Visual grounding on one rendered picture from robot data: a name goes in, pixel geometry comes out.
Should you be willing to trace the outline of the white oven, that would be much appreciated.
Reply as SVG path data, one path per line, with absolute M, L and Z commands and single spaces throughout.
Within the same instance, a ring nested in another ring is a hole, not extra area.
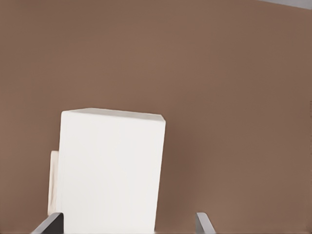
M 154 234 L 165 128 L 158 114 L 61 113 L 57 211 L 65 234 Z

